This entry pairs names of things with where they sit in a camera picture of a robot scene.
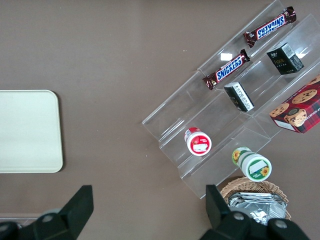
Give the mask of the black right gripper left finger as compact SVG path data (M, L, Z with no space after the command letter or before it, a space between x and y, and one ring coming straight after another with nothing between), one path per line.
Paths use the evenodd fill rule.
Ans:
M36 240L76 240L94 210L93 187L83 185L58 212L44 214L32 227Z

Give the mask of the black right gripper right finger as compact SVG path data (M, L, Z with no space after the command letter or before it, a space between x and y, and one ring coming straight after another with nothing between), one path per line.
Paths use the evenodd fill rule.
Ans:
M205 208L211 224L202 240L249 240L251 219L242 212L231 211L216 185L206 186Z

